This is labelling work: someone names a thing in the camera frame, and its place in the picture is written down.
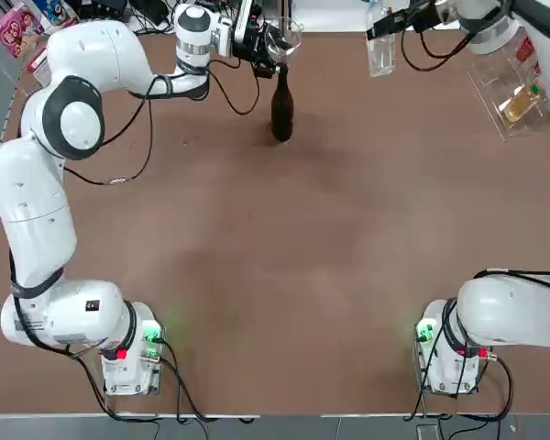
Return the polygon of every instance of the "brown table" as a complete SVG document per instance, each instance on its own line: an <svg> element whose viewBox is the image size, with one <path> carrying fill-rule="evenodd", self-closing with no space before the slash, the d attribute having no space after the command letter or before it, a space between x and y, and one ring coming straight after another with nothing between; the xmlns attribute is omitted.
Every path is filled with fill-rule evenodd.
<svg viewBox="0 0 550 440"><path fill-rule="evenodd" d="M432 35L435 50L460 36ZM174 39L143 38L170 72ZM412 37L412 57L418 42ZM417 388L412 332L427 303L457 295L485 267L550 270L550 127L503 143L467 76L469 54L434 73L400 60L371 80L360 35L308 35L291 68L292 140L270 138L275 82L248 117L214 87L204 103L154 103L155 147L137 181L67 179L79 246L70 278L116 282L169 328L207 413L407 413ZM216 66L236 105L255 86ZM105 96L108 134L132 114ZM8 136L14 136L16 98ZM148 146L146 113L74 169L129 175ZM8 294L0 226L0 308ZM550 349L498 349L516 381L515 412L550 412ZM474 397L433 411L496 412L490 369ZM174 383L123 410L174 413ZM0 331L0 413L94 412L68 359L9 344Z"/></svg>

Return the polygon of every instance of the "black cable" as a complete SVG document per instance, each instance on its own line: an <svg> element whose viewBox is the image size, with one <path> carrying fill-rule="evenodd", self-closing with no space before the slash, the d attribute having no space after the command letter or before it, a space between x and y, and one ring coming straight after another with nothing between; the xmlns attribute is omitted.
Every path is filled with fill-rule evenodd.
<svg viewBox="0 0 550 440"><path fill-rule="evenodd" d="M404 29L403 32L401 33L401 55L403 55L403 58L405 59L405 62L407 62L408 65L412 69L414 69L415 71L418 71L418 72L431 72L431 71L435 71L436 69L441 68L451 58L453 58L455 55L460 53L460 51L462 49L464 49L467 46L467 44L470 43L470 41L475 37L475 34L473 34L473 33L466 34L465 37L455 46L455 48L450 51L450 53L444 55L443 59L442 59L443 55L436 56L436 57L440 57L440 59L442 59L440 62L438 62L437 64L435 64L434 66L431 66L431 67L418 67L410 61L407 54L405 53L405 33L406 32L407 32L407 30Z"/></svg>
<svg viewBox="0 0 550 440"><path fill-rule="evenodd" d="M172 348L170 348L171 357L173 359L173 366L174 368L171 368L172 365L169 364L169 367L171 371L173 371L173 374L175 374L175 377L177 378L179 375L179 366L177 363L177 357L175 356L175 352ZM162 363L165 363L167 365L167 360L162 358ZM182 387L180 386L179 381L177 381L177 412L176 412L176 420L178 424L187 424L187 419L181 418L181 404L182 404Z"/></svg>
<svg viewBox="0 0 550 440"><path fill-rule="evenodd" d="M442 431L442 419L438 417L438 434L439 440L444 440L444 432Z"/></svg>
<svg viewBox="0 0 550 440"><path fill-rule="evenodd" d="M527 275L550 275L549 271L528 272L523 270L488 270L487 269L487 270L482 270L477 275L475 275L473 277L473 280L476 280L479 278L485 278L485 277L488 277L489 275L504 275L510 278L517 278L520 280L531 281L535 284L540 284L541 286L550 288L550 282L527 276Z"/></svg>
<svg viewBox="0 0 550 440"><path fill-rule="evenodd" d="M169 348L169 345L167 342L163 341L161 342L165 347ZM175 375L175 378L177 379L178 386L183 389L183 393L185 394L185 397L192 407L193 415L195 415L195 418L200 420L200 422L204 422L206 424L209 424L211 422L216 422L218 419L206 417L205 415L200 413L200 410L195 406L195 403L193 403L192 395L190 394L189 390L187 389L187 386L185 385L185 382L183 381L182 375L179 373L179 371L167 360L165 357L162 357L160 359L161 363L169 367L171 372Z"/></svg>
<svg viewBox="0 0 550 440"><path fill-rule="evenodd" d="M456 305L457 305L457 301L456 300L452 301L452 305L450 306L450 309L448 310L448 313L446 314L446 318L445 318L446 320L448 318L450 318L450 314L452 313L453 310L455 310ZM417 400L415 402L415 406L413 408L412 413L409 416L403 417L404 422L410 422L411 420L413 420L413 418L415 417L415 415L418 412L420 402L422 401L422 395L424 394L424 384L425 384L426 380L428 379L428 371L430 371L430 363L432 362L432 358L435 355L436 345L438 344L438 340L440 339L440 336L442 335L443 331L444 331L444 322L442 322L442 325L440 325L440 330L438 330L438 334L436 335L434 343L432 344L432 349L430 350L430 355L428 356L428 361L426 362L426 365L425 365L425 373L423 374L423 379L420 382L420 392L418 392L418 397L417 397Z"/></svg>
<svg viewBox="0 0 550 440"><path fill-rule="evenodd" d="M228 97L228 93L226 93L226 90L225 88L222 86L222 83L220 82L220 80L218 80L218 77L208 68L207 69L208 73L210 74L210 76L212 76L212 78L214 78L214 80L216 81L216 83L218 84L218 87L220 87L220 90L222 91L222 94L224 95L224 98L226 99L226 102L228 103L228 105L230 106L230 108L239 116L246 116L248 115L249 113L251 113L255 107L257 106L257 103L259 102L259 98L260 98L260 85L259 85L259 78L257 77L257 75L254 74L253 72L253 76L255 77L255 83L257 85L257 97L255 98L255 102L253 103L252 106L250 106L250 108L248 110L245 110L245 111L240 111L238 110L236 107L234 107L234 105L232 104L232 101L230 101L230 98Z"/></svg>
<svg viewBox="0 0 550 440"><path fill-rule="evenodd" d="M130 6L130 9L132 11L132 15L137 19L141 29L138 29L135 31L135 35L137 36L142 36L142 35L158 35L158 34L162 34L162 35L168 35L170 34L172 31L173 31L173 14L175 12L175 8L177 7L177 5L180 3L180 1L178 0L175 5L173 5L173 7L169 6L169 4L163 0L163 3L165 4L165 6L168 8L168 11L170 11L169 13L169 16L168 16L168 19L167 19L167 26L164 27L163 29L157 29L155 23L153 23L151 21L150 18L148 18L145 13L147 12L147 2L145 2L143 4L143 12L141 13L140 11L135 11L135 8L130 4L130 2L128 2L129 6ZM151 25L151 28L148 28L147 27L147 22L150 23Z"/></svg>
<svg viewBox="0 0 550 440"><path fill-rule="evenodd" d="M444 60L446 58L449 58L451 55L450 53L443 53L443 54L437 54L437 53L433 53L427 46L426 42L425 42L425 38L424 38L424 33L423 32L420 32L420 41L422 42L422 47L423 47L423 50L425 50L425 53L428 54L428 56L430 58L434 58L436 60Z"/></svg>
<svg viewBox="0 0 550 440"><path fill-rule="evenodd" d="M173 78L181 78L182 76L185 76L186 74L187 73L181 73L179 75L170 76L170 78L172 78L172 79ZM135 119L137 118L138 114L140 113L140 110L142 109L143 105L145 104L146 101L148 101L148 122L149 122L149 133L150 133L150 135L149 135L149 144L148 144L148 153L147 153L147 158L145 159L145 162L143 163L142 167L140 168L140 170L135 175L130 176L130 177L114 178L114 179L111 179L110 181L93 181L92 179L88 179L87 177L82 176L76 170L73 170L73 169L68 168L68 167L64 167L63 169L66 170L69 174L72 174L73 176L77 177L78 179L80 179L80 180L82 180L86 183L90 183L91 185L96 185L96 186L111 185L111 184L114 184L116 180L120 180L120 181L117 181L116 183L119 183L119 182L125 183L125 182L130 182L130 181L133 181L133 180L137 179L143 173L143 171L147 168L147 165L149 165L150 155L151 155L151 152L153 150L153 131L154 131L153 130L153 114L152 114L152 108L151 108L151 102L150 102L149 96L150 96L150 91L152 90L153 85L155 84L155 81L161 80L161 79L162 79L162 77L160 77L160 76L156 76L155 78L153 78L153 81L151 81L151 84L148 87L147 92L145 93L145 96L143 97L140 104L138 105L137 110L130 117L130 119L125 124L125 126L122 127L122 129L120 129L120 131L118 131L118 133L116 133L115 135L110 137L108 140L106 140L102 144L102 145L109 144L113 140L116 140L117 138L122 136L128 130L128 128L132 125L132 123L135 122Z"/></svg>
<svg viewBox="0 0 550 440"><path fill-rule="evenodd" d="M145 93L145 96L140 100L140 103L138 104L137 110L135 110L135 113L128 119L128 122L123 126L115 135L110 137L109 139L105 140L102 143L102 146L108 145L111 142L114 142L118 138L120 138L122 135L125 134L125 132L128 130L128 128L132 125L133 122L135 122L135 119L137 119L138 114L143 108L143 105L145 105L145 102L149 99L150 91L153 90L153 85L155 85L155 82L157 80L162 80L162 77L155 76L153 80L150 82L150 85L148 86L147 92Z"/></svg>
<svg viewBox="0 0 550 440"><path fill-rule="evenodd" d="M465 353L462 357L462 368L460 369L460 376L458 377L458 384L456 385L455 399L458 399L458 392L460 391L460 384L462 383L462 377L465 375L465 366L467 365L467 348L468 348L468 342L465 339Z"/></svg>
<svg viewBox="0 0 550 440"><path fill-rule="evenodd" d="M467 429L459 429L458 431L454 431L450 436L448 436L448 440L452 440L453 437L463 434L463 433L471 433L473 431L478 431L479 429L484 428L487 426L488 422L485 422L484 424L480 424L479 426L475 426L473 428L467 428Z"/></svg>
<svg viewBox="0 0 550 440"><path fill-rule="evenodd" d="M477 380L475 380L475 386L473 388L471 388L470 391L467 394L472 393L473 391L475 391L479 387L479 384L483 380L483 376L485 376L485 371L487 371L488 366L489 366L489 362L486 360L485 365L483 366L483 369L478 374Z"/></svg>
<svg viewBox="0 0 550 440"><path fill-rule="evenodd" d="M66 170L69 174L77 177L79 180L84 181L86 183L90 183L91 185L96 186L106 186L107 183L103 181L93 181L92 179L88 179L87 177L82 176L79 172L76 170L72 170L71 168L63 167L64 170Z"/></svg>
<svg viewBox="0 0 550 440"><path fill-rule="evenodd" d="M226 66L228 69L238 69L242 64L242 61L240 58L238 58L238 64L233 65L223 60L210 60L208 64L213 64L213 63L222 64L223 66Z"/></svg>
<svg viewBox="0 0 550 440"><path fill-rule="evenodd" d="M507 375L507 381L508 381L508 389L507 389L507 400L505 402L505 405L503 406L503 409L501 412L495 416L484 416L484 415L474 415L474 414L460 414L462 417L465 417L469 420L474 420L475 422L499 422L509 414L510 409L512 408L513 404L513 375L510 368L507 366L505 361L501 359L501 357L497 356L496 359L497 363L501 365L503 370L505 371L505 374Z"/></svg>
<svg viewBox="0 0 550 440"><path fill-rule="evenodd" d="M200 419L195 418L194 421L197 422L197 423L202 427L202 430L203 430L203 438L204 438L205 440L208 440L208 438L209 438L209 435L208 435L208 428L205 427L205 424L203 424L202 421L200 421Z"/></svg>
<svg viewBox="0 0 550 440"><path fill-rule="evenodd" d="M147 165L149 165L150 155L151 155L151 152L153 150L153 132L154 132L154 129L153 129L153 112L152 112L152 108L151 108L150 99L148 100L148 123L149 123L149 142L148 142L147 157L145 158L145 162L143 163L143 165L140 167L140 170L138 170L138 172L136 174L134 174L133 176L114 178L114 179L111 179L110 181L93 181L91 179L88 179L87 177L82 176L76 170L73 170L73 169L68 168L68 167L64 167L63 169L66 170L69 174L77 177L81 181L84 181L86 183L90 183L91 185L96 185L96 186L111 185L111 184L114 184L114 181L116 181L116 180L118 180L119 182L122 182L122 183L126 183L126 182L130 182L130 181L133 181L133 180L137 179L143 173L143 171L147 168Z"/></svg>

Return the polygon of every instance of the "clear acrylic holder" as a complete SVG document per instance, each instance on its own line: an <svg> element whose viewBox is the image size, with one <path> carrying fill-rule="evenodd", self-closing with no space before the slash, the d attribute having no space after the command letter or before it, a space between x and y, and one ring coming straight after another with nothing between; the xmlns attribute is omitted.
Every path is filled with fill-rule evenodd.
<svg viewBox="0 0 550 440"><path fill-rule="evenodd" d="M550 105L545 95L514 123L503 113L506 104L526 84L532 84L537 80L533 71L537 62L535 56L532 55L525 62L519 62L516 58L516 51L526 37L525 30L520 28L510 42L491 54L481 55L468 70L468 76L503 141L535 127L550 124Z"/></svg>
<svg viewBox="0 0 550 440"><path fill-rule="evenodd" d="M12 57L7 50L0 53L0 74L5 76L15 86L15 90L25 97L42 88L32 74L24 75L24 73L27 72L28 64L47 46L47 38L48 36L45 35L40 36L19 58Z"/></svg>

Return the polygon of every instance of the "black bottle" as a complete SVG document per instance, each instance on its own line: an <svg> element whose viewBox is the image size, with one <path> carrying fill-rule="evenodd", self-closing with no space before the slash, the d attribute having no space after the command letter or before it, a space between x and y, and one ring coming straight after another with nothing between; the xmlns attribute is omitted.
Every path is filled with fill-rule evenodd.
<svg viewBox="0 0 550 440"><path fill-rule="evenodd" d="M271 100L271 132L279 142L285 142L293 133L293 97L287 85L288 67L280 64L277 88Z"/></svg>

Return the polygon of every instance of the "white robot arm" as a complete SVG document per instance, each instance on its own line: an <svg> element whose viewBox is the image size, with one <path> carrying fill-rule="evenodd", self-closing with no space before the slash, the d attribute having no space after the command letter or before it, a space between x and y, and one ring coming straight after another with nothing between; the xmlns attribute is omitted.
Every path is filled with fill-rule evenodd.
<svg viewBox="0 0 550 440"><path fill-rule="evenodd" d="M177 63L169 75L151 71L138 38L121 23L85 23L54 34L47 47L51 83L27 99L19 138L0 145L0 217L12 272L2 331L18 344L97 347L112 395L159 387L160 347L153 339L162 330L147 305L124 301L114 283L63 276L77 244L63 165L103 145L101 93L204 96L210 50L233 53L232 22L195 5L179 5L174 17ZM248 15L239 19L247 23ZM253 68L260 65L256 47L246 52L255 57Z"/></svg>
<svg viewBox="0 0 550 440"><path fill-rule="evenodd" d="M550 347L550 272L481 271L457 298L427 306L416 326L416 344L432 392L473 391L481 349Z"/></svg>
<svg viewBox="0 0 550 440"><path fill-rule="evenodd" d="M537 53L539 81L550 103L550 0L417 0L407 9L385 16L367 31L367 39L402 32L409 26L423 32L459 20L474 34L469 48L482 55L500 49L524 26Z"/></svg>

